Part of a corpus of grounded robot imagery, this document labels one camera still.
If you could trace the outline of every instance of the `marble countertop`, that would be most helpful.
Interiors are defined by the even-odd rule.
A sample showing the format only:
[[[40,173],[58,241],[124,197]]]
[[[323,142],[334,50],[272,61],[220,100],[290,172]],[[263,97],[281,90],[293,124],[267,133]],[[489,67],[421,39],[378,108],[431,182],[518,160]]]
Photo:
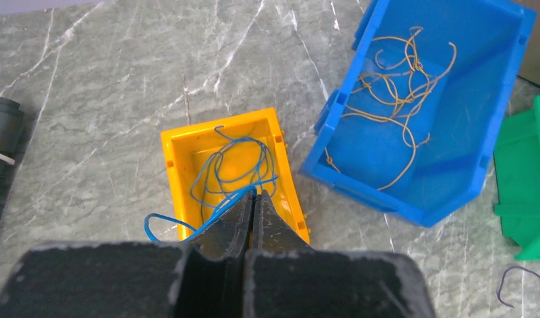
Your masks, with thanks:
[[[423,270],[440,317],[540,317],[540,283],[516,262],[482,195],[436,227],[413,227],[296,173],[311,125],[339,87],[367,0],[110,1],[0,17],[0,94],[33,136],[0,224],[0,288],[46,240],[146,240],[143,217],[172,214],[161,131],[275,106],[312,245],[393,250]],[[184,103],[184,92],[188,106]],[[518,80],[510,113],[540,89]],[[155,224],[160,238],[174,227]]]

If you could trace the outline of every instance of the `dark purple wire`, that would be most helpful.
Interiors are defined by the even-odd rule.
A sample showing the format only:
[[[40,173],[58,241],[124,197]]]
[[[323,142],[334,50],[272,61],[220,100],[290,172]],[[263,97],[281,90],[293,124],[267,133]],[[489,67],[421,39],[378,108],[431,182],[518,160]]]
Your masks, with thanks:
[[[498,300],[500,301],[500,303],[510,307],[510,308],[515,308],[512,304],[510,303],[506,303],[504,300],[502,300],[502,289],[504,288],[504,280],[506,278],[506,274],[510,271],[510,270],[514,270],[514,269],[517,269],[517,270],[523,270],[523,271],[526,271],[530,274],[533,274],[535,276],[537,276],[537,278],[540,279],[540,275],[535,273],[533,270],[528,270],[527,268],[525,267],[521,267],[521,266],[512,266],[510,268],[508,268],[504,274],[502,274],[502,281],[500,281],[500,287],[498,288],[498,291],[496,292],[496,297],[498,297]]]

